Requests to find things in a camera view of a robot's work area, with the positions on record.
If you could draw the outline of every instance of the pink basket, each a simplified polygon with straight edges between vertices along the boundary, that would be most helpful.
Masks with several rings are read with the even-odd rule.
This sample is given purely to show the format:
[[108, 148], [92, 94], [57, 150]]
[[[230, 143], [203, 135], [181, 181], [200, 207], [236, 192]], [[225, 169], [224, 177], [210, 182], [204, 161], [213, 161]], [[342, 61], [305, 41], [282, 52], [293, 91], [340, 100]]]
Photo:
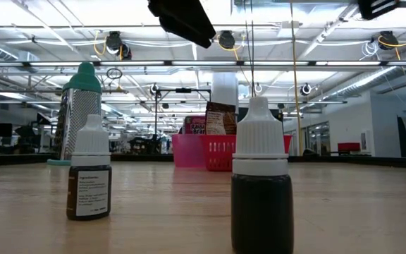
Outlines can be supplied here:
[[201, 135], [175, 134], [172, 135], [173, 161], [177, 168], [204, 169], [204, 151]]
[[204, 161], [209, 171], [232, 171], [236, 135], [201, 135]]

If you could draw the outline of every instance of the metal frame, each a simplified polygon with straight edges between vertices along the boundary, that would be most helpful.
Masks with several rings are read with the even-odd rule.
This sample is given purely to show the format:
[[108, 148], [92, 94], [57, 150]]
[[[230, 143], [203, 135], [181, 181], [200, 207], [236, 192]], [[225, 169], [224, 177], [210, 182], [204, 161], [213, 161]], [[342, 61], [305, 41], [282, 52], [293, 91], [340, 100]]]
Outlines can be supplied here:
[[[70, 68], [78, 67], [83, 61], [0, 61], [0, 68], [7, 67], [54, 67]], [[180, 67], [238, 67], [250, 66], [249, 61], [90, 61], [95, 67], [145, 67], [145, 66], [180, 66]], [[255, 68], [281, 67], [293, 68], [292, 61], [255, 61]], [[297, 67], [329, 69], [333, 68], [381, 68], [384, 66], [406, 67], [406, 61], [296, 61]]]
[[[166, 94], [164, 96], [162, 96], [159, 101], [158, 101], [158, 97], [157, 97], [158, 92], [166, 92]], [[211, 90], [210, 89], [189, 89], [189, 88], [157, 89], [155, 91], [155, 94], [154, 94], [154, 134], [155, 135], [157, 135], [157, 131], [158, 131], [158, 129], [157, 129], [158, 128], [158, 102], [161, 102], [170, 92], [176, 92], [176, 93], [197, 92], [199, 95], [201, 95], [203, 97], [204, 100], [206, 100], [206, 102], [211, 101]], [[209, 101], [202, 95], [201, 92], [208, 92], [209, 93]]]

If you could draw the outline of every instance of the dropper bottle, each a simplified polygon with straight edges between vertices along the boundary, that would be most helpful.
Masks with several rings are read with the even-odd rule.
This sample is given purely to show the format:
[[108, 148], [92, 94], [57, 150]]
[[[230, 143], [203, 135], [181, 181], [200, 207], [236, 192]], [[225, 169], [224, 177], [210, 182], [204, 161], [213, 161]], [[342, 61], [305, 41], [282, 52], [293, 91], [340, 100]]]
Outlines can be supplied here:
[[90, 114], [78, 131], [68, 172], [67, 217], [91, 220], [111, 212], [109, 134], [100, 115]]
[[293, 187], [283, 127], [267, 98], [250, 99], [238, 124], [231, 177], [231, 241], [236, 253], [293, 252]]

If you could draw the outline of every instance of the wall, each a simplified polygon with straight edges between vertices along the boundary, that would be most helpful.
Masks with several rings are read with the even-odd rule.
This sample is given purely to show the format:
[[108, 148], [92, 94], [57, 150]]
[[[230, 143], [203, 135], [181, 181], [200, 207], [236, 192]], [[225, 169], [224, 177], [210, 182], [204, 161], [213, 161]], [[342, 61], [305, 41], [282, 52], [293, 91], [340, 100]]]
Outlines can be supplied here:
[[[323, 122], [330, 126], [331, 151], [338, 150], [338, 143], [360, 143], [361, 133], [369, 131], [369, 147], [372, 156], [375, 155], [369, 92], [347, 99], [347, 104], [328, 105], [322, 114], [304, 114], [301, 127]], [[295, 130], [296, 126], [296, 121], [289, 121], [285, 123], [285, 131]]]
[[10, 104], [9, 110], [0, 109], [0, 123], [12, 123], [16, 126], [27, 125], [37, 119], [37, 111]]
[[406, 87], [384, 95], [372, 95], [371, 105], [376, 156], [401, 157], [397, 117], [406, 116]]

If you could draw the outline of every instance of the wooden table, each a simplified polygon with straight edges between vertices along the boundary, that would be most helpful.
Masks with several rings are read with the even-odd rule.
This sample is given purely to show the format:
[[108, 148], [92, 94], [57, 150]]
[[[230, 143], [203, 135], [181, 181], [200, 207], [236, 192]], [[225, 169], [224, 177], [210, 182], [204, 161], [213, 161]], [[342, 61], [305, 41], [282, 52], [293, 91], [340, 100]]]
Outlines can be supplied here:
[[[406, 169], [289, 165], [295, 253], [406, 253]], [[0, 253], [232, 253], [230, 173], [114, 162], [112, 213], [91, 222], [66, 219], [67, 177], [0, 167]]]

